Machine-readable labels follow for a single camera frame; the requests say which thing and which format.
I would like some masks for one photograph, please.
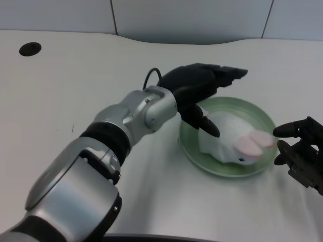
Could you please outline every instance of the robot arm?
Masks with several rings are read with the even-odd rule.
[[[275,165],[287,164],[291,177],[306,188],[316,189],[323,196],[323,126],[307,117],[275,128],[273,135],[280,138],[301,138],[292,146],[283,140],[277,142],[280,154],[275,159]]]
[[[131,148],[178,111],[194,128],[219,136],[196,105],[247,71],[194,64],[166,74],[157,86],[133,91],[101,111],[32,187],[25,217],[1,241],[97,241],[117,217],[122,200],[115,184]]]

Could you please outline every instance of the black circular hole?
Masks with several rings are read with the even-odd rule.
[[[40,50],[41,45],[39,43],[30,42],[20,47],[19,54],[22,56],[33,56],[39,53]]]

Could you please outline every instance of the glass plate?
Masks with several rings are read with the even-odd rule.
[[[225,111],[248,121],[257,130],[272,134],[276,127],[272,119],[254,104],[232,97],[209,98],[198,103],[208,113]],[[222,163],[211,155],[202,154],[198,146],[198,130],[185,122],[180,126],[181,147],[188,158],[198,167],[212,174],[224,177],[247,177],[264,171],[274,163],[277,155],[277,146],[264,150],[264,155],[253,165],[240,165],[235,163]]]

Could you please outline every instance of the plush rabbit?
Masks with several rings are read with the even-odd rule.
[[[256,130],[250,123],[234,114],[205,114],[219,128],[220,137],[216,138],[199,129],[200,151],[212,155],[218,161],[251,165],[262,157],[263,149],[270,149],[275,145],[272,135]]]

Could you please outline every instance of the table surface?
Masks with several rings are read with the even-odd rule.
[[[42,50],[19,55],[28,42]],[[0,231],[24,214],[38,176],[103,108],[141,89],[147,72],[192,63],[248,69],[217,96],[242,98],[276,124],[323,123],[323,42],[243,40],[152,44],[107,34],[0,31]],[[157,82],[156,75],[149,80]],[[109,232],[218,241],[320,241],[322,198],[272,167],[222,179],[195,167],[178,144],[177,115],[144,137],[122,166],[122,210]]]

